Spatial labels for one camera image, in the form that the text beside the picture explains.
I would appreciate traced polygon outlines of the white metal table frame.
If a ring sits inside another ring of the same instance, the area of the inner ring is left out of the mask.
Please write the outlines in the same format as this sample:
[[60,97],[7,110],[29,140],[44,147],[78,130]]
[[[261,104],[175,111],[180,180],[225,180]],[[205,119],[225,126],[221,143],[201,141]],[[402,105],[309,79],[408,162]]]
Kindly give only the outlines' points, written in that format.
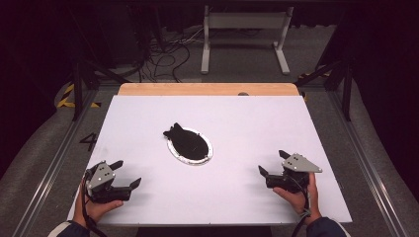
[[210,29],[257,29],[277,30],[279,38],[273,48],[284,75],[291,73],[283,47],[293,17],[293,7],[283,12],[213,12],[209,5],[204,11],[204,47],[201,73],[210,72]]

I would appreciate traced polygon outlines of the black metal stand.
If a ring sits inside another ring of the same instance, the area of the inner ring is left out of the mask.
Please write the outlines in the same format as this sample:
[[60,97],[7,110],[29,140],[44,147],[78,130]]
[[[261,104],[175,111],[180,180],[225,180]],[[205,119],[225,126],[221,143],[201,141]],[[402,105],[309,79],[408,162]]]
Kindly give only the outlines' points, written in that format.
[[310,76],[297,80],[294,84],[297,87],[303,86],[318,78],[319,74],[330,72],[330,76],[324,82],[323,87],[327,91],[336,91],[340,84],[343,84],[343,95],[341,108],[347,121],[350,121],[350,104],[352,92],[353,70],[349,61],[336,61],[318,68]]
[[83,112],[83,93],[82,84],[85,84],[88,90],[98,90],[100,86],[99,76],[95,74],[96,71],[104,74],[107,78],[114,80],[120,84],[127,83],[127,80],[105,68],[97,62],[78,59],[72,63],[73,66],[73,85],[75,97],[75,111],[73,120],[78,120]]

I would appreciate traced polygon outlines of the white board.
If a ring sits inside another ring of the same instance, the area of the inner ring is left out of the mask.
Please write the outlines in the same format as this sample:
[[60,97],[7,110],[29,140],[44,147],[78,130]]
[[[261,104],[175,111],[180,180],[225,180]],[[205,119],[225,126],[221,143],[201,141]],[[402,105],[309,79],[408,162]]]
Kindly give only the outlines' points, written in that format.
[[[164,131],[174,123],[202,133],[212,146],[204,165],[169,151]],[[91,164],[123,161],[115,186],[140,185],[101,222],[115,226],[271,225],[295,223],[290,205],[267,188],[259,170],[282,171],[280,151],[321,168],[322,214],[352,217],[300,96],[115,96]]]

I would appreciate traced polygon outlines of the yellow black floor tape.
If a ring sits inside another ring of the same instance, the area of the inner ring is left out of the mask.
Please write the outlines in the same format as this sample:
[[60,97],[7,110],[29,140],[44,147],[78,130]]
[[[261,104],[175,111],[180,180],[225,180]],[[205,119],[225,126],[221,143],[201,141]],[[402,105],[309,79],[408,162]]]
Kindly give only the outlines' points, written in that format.
[[64,93],[61,96],[61,99],[57,103],[58,108],[74,108],[75,103],[69,102],[68,98],[70,97],[70,94],[74,91],[74,84],[70,83],[67,88],[64,90]]
[[[297,78],[298,78],[298,80],[300,80],[300,79],[306,78],[310,75],[311,75],[311,73],[302,73]],[[325,72],[325,73],[319,74],[317,77],[327,78],[329,76],[330,76],[330,72]]]

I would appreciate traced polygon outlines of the aluminium floor rail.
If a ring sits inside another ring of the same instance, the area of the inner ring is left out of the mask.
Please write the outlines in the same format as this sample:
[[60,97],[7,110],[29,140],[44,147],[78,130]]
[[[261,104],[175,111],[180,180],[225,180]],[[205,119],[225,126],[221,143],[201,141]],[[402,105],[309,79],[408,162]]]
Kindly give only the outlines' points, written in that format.
[[342,104],[339,96],[335,92],[328,92],[327,96],[331,102],[335,112],[337,113],[341,123],[343,124],[351,144],[353,145],[356,153],[357,162],[366,179],[371,193],[377,203],[381,215],[389,229],[392,237],[410,237],[400,218],[398,217],[392,200],[386,190],[384,183],[377,173],[377,169],[370,161],[362,143],[356,132],[354,126],[346,119],[342,112]]
[[81,110],[76,120],[73,120],[67,128],[65,135],[60,142],[57,151],[55,152],[52,161],[50,162],[47,170],[45,171],[41,181],[39,182],[37,189],[17,225],[14,233],[11,237],[27,237],[29,231],[33,227],[36,218],[38,217],[42,206],[56,180],[56,177],[62,167],[64,159],[68,153],[69,147],[74,140],[75,134],[80,127],[82,120],[87,114],[93,100],[97,95],[97,90],[88,90],[85,93],[85,98],[81,100]]

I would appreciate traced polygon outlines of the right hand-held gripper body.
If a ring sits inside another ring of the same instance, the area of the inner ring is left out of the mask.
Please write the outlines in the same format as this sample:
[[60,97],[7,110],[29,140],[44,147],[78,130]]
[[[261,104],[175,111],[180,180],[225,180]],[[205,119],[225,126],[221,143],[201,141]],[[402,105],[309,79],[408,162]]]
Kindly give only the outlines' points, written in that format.
[[323,170],[304,156],[294,153],[282,162],[284,171],[281,175],[269,174],[266,180],[268,189],[282,188],[290,193],[302,192],[309,184],[310,173],[322,173]]

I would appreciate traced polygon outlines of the person's left hand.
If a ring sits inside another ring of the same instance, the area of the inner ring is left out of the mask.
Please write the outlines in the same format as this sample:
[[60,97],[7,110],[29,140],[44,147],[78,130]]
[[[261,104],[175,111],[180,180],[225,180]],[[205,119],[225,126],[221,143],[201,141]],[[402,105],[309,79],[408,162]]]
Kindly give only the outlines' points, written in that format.
[[102,217],[121,206],[124,205],[122,200],[113,200],[108,203],[94,203],[91,202],[85,195],[84,195],[84,181],[81,181],[79,186],[78,196],[74,206],[74,213],[72,220],[81,226],[87,228],[87,223],[84,218],[83,213],[86,213],[90,216],[96,223],[98,223]]

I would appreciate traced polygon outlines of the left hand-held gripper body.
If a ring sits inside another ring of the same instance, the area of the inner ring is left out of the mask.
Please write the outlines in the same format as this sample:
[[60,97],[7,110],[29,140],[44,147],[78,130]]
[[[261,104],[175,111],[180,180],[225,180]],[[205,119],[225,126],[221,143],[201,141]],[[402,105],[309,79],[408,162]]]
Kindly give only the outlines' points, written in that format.
[[85,191],[88,198],[95,203],[108,203],[113,200],[129,200],[131,190],[128,187],[113,187],[115,171],[106,161],[101,161],[87,170]]

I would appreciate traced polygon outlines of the person's right hand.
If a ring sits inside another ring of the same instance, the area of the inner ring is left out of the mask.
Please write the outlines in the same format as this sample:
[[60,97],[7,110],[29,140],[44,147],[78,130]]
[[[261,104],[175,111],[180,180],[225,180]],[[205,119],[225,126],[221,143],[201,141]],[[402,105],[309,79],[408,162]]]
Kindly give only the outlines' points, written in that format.
[[[305,199],[304,193],[290,193],[282,188],[275,187],[273,192],[278,196],[286,200],[293,208],[293,210],[298,214],[302,215],[304,213],[305,205],[307,201]],[[307,196],[309,197],[309,210],[310,216],[304,220],[305,225],[309,225],[313,221],[321,217],[318,204],[318,190],[316,186],[315,175],[313,173],[309,174],[309,184],[307,185]]]

